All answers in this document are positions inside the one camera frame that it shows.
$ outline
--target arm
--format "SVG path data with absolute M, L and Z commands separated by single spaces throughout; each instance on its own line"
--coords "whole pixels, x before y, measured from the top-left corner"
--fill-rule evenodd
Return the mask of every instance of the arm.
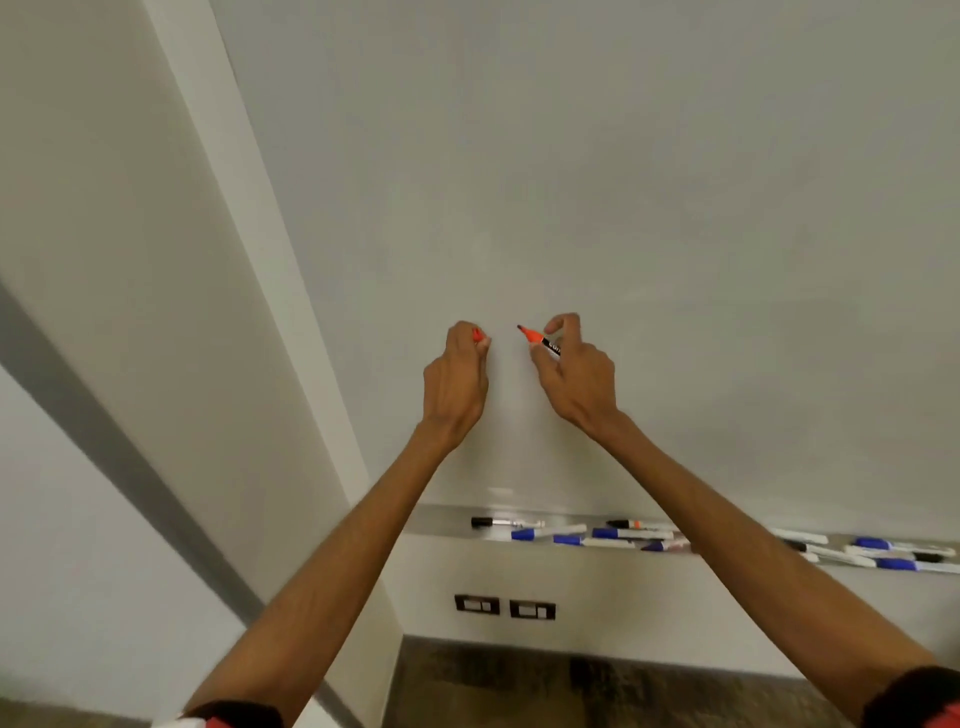
M 245 700 L 276 707 L 292 726 L 363 609 L 417 499 L 483 414 L 490 339 L 473 324 L 447 333 L 423 372 L 423 420 L 367 495 L 318 546 L 186 706 Z
M 829 576 L 807 563 L 707 483 L 657 448 L 619 411 L 613 364 L 565 314 L 560 360 L 543 346 L 531 356 L 550 403 L 640 483 L 696 547 L 770 640 L 850 720 L 933 655 Z

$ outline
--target forearm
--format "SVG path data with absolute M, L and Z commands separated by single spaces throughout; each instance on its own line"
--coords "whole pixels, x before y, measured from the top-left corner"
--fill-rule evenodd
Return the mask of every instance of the forearm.
M 651 443 L 625 415 L 595 434 L 770 640 L 851 720 L 934 657 Z
M 363 609 L 448 444 L 420 425 L 396 462 L 280 590 L 187 705 L 250 700 L 293 725 Z

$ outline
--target person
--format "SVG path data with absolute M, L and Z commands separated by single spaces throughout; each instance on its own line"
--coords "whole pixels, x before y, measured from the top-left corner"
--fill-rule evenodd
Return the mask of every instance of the person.
M 491 339 L 460 322 L 423 371 L 423 417 L 393 465 L 197 688 L 185 716 L 230 728 L 292 726 L 318 689 L 434 471 L 483 415 Z M 657 448 L 619 409 L 613 362 L 553 318 L 559 359 L 531 345 L 558 415 L 612 455 L 660 505 L 770 640 L 865 728 L 960 728 L 960 673 Z

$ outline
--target sleeve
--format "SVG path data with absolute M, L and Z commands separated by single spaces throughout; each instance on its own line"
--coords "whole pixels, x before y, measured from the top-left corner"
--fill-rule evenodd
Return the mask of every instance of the sleeve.
M 960 728 L 960 672 L 918 667 L 863 710 L 863 728 Z
M 194 708 L 183 719 L 199 718 L 205 728 L 283 728 L 280 712 L 269 705 L 241 700 L 217 700 Z

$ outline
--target black sleeve cuff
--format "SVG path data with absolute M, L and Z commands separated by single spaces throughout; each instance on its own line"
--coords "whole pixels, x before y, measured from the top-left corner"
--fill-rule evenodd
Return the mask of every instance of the black sleeve cuff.
M 203 720 L 218 718 L 230 728 L 283 728 L 280 711 L 270 705 L 242 700 L 215 700 L 184 714 Z
M 923 728 L 960 701 L 960 672 L 918 667 L 897 678 L 863 709 L 863 728 Z

